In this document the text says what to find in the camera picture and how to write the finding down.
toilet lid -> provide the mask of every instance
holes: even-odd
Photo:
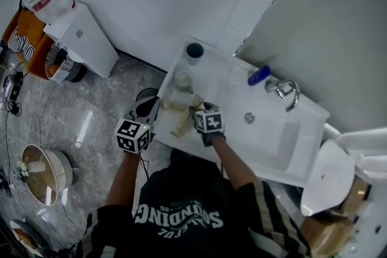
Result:
[[[350,192],[355,176],[353,159],[333,140],[320,148],[301,197],[301,212],[311,216],[339,205]]]

drain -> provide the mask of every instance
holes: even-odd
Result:
[[[247,123],[247,124],[251,124],[254,122],[254,119],[255,119],[255,116],[254,114],[252,114],[251,112],[248,112],[244,115],[244,121]]]

blue bottle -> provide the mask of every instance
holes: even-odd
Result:
[[[270,75],[270,67],[268,65],[264,65],[261,69],[257,70],[247,79],[247,83],[250,86],[257,85],[259,82],[263,81]]]

marble floor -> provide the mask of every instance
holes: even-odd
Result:
[[[8,66],[14,68],[18,63],[16,55],[11,54]],[[5,76],[10,73],[14,71],[8,70]],[[103,205],[123,157],[112,136],[117,120],[124,116],[142,89],[159,88],[164,77],[165,74],[128,56],[121,56],[109,79],[88,71],[78,83],[56,85],[28,74],[18,100],[22,104],[21,116],[9,114],[7,119],[7,111],[0,111],[0,165],[7,173],[4,130],[7,119],[10,178],[15,186],[12,198],[6,197],[4,191],[0,192],[0,216],[6,222],[22,219],[31,223],[54,250],[68,248],[78,242],[86,227],[88,213]],[[39,117],[43,109],[39,136]],[[22,150],[28,144],[61,150],[72,166],[78,168],[74,172],[73,185],[51,207],[38,205],[13,173]],[[149,160],[149,174],[169,165],[170,151],[168,146],[156,141],[150,144],[148,150],[142,153],[142,157]],[[134,210],[145,182],[146,175],[140,167]],[[281,185],[271,182],[271,186],[300,224],[302,216]]]

faucet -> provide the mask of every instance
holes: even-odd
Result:
[[[284,91],[284,86],[289,85],[290,89],[288,91]],[[300,87],[293,80],[277,80],[277,81],[267,81],[265,84],[265,90],[267,92],[276,91],[277,95],[283,99],[286,96],[290,95],[292,92],[295,92],[293,102],[286,107],[286,112],[293,110],[297,105],[298,100],[300,99]]]

